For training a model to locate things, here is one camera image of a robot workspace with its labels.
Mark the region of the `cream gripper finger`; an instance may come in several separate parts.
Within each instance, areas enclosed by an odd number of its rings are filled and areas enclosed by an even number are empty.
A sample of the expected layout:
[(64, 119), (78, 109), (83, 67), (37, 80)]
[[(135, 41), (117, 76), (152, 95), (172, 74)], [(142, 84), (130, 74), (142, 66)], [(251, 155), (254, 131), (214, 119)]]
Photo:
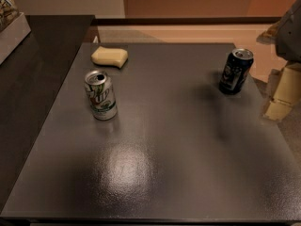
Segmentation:
[(256, 41), (262, 44), (274, 44), (277, 36), (279, 22), (272, 24), (267, 30), (260, 33)]
[(282, 121), (301, 100), (301, 63), (289, 61), (280, 71), (272, 70), (266, 92), (263, 116)]

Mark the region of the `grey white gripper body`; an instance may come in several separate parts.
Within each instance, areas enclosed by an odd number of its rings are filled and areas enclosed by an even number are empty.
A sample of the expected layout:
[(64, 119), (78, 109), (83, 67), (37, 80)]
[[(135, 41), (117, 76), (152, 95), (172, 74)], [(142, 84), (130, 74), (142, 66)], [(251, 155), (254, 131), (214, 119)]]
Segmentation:
[(279, 57), (301, 62), (301, 0), (296, 0), (280, 19), (275, 46)]

